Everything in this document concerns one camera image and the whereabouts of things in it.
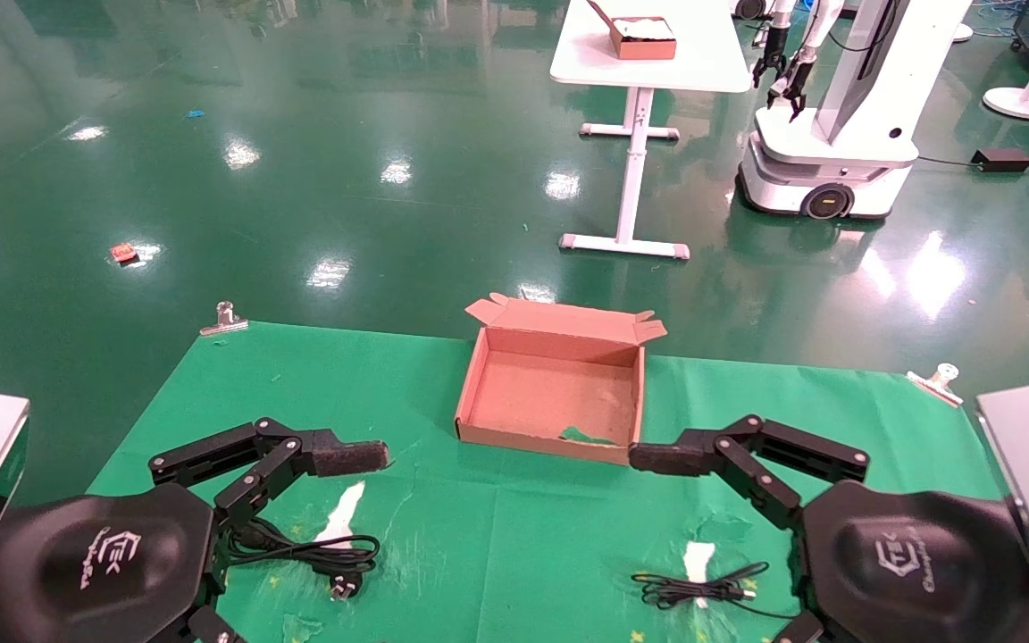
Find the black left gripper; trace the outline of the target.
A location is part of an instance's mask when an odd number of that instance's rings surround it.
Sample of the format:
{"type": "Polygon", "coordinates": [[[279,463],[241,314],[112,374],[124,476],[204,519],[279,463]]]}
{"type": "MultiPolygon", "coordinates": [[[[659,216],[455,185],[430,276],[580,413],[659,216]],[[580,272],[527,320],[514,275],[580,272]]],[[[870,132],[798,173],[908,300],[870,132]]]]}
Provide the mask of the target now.
{"type": "Polygon", "coordinates": [[[244,642],[213,609],[215,522],[240,528],[303,475],[388,465],[380,440],[343,442],[330,429],[261,418],[148,460],[156,485],[179,485],[9,510],[0,521],[0,642],[244,642]],[[185,489],[237,469],[213,508],[185,489]]]}

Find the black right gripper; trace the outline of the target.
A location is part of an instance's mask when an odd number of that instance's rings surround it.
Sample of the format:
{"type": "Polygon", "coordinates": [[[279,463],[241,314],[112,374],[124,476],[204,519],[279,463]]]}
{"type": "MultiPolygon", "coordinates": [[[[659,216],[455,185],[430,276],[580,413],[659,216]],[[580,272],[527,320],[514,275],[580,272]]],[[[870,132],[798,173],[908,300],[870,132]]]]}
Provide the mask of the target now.
{"type": "Polygon", "coordinates": [[[776,528],[799,528],[803,612],[773,643],[1029,642],[1029,553],[1004,502],[874,491],[858,484],[862,449],[756,415],[685,429],[671,444],[633,443],[628,461],[661,475],[714,473],[776,528]],[[840,484],[803,508],[764,460],[840,484]]]}

